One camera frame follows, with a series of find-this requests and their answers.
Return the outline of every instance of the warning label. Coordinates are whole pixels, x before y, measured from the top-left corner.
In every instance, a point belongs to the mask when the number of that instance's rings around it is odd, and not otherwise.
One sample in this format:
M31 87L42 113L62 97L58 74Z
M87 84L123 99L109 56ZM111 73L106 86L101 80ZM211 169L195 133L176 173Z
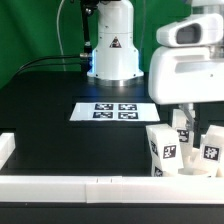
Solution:
M114 38L113 42L110 45L110 48L121 48L121 44L117 37Z

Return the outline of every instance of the green screen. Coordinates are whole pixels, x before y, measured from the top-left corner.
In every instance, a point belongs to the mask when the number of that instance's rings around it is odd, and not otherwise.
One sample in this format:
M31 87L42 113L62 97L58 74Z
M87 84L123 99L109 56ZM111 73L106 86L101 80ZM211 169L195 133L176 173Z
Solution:
M26 62L43 56L60 54L56 30L60 2L61 0L0 1L0 88ZM190 7L184 5L181 0L131 0L131 2L135 9L134 44L138 49L142 46L140 68L147 72L151 56L159 46L156 41L156 30L188 16ZM64 53L79 54L83 51L80 0L74 0L73 4L70 0L66 0L60 18ZM88 20L91 41L95 46L97 13ZM145 24L145 32L142 32L143 24ZM60 66L41 69L62 70L63 68ZM80 71L80 67L73 66L69 70Z

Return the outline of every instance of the white cube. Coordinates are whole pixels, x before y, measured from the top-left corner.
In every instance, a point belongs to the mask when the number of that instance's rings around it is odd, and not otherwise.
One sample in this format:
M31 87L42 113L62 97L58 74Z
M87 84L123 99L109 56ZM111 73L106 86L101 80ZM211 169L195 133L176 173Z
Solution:
M195 117L195 111L190 111L192 117ZM186 128L187 117L182 110L173 110L172 128L174 128L179 134L180 148L182 156L190 156L194 144L194 132L189 131Z
M15 137L13 133L3 133L0 136L0 169L4 166L9 156L15 149Z
M193 167L211 172L216 176L219 166L224 165L224 127L211 125L200 146Z
M168 124L146 126L153 163L162 171L183 168L178 133Z
M177 176L178 169L169 169L169 171L161 170L157 167L154 162L152 161L152 169L151 169L151 176L152 177L167 177L167 176Z

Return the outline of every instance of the black tabletop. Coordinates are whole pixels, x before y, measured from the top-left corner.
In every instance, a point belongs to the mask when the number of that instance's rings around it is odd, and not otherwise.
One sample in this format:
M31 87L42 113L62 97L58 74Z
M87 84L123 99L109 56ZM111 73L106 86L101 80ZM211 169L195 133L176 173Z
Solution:
M78 72L27 72L0 90L0 132L16 149L1 175L149 176L145 126L152 122L70 121L77 102L150 103L143 84L103 87ZM170 122L169 107L160 107ZM223 223L223 206L0 203L0 223Z
M1 174L150 175L150 122L70 121L76 102L149 103L146 87L92 85L74 72L14 77L0 91L0 130L16 135Z

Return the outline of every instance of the white plastic casing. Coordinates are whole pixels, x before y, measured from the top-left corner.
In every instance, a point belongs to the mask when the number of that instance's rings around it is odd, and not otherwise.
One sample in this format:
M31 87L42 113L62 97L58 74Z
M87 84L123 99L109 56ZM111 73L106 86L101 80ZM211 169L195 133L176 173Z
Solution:
M158 48L151 61L149 95L158 104L224 100L224 63L209 47Z
M197 43L179 44L177 33L180 29L196 24L200 27L200 39ZM217 13L191 15L181 22L174 22L157 31L157 41L168 47L187 47L208 45L219 42L223 37L223 18Z
M208 5L224 5L224 0L193 0L192 7L208 6Z
M129 0L99 3L98 45L89 77L128 80L143 76L133 45L133 6Z

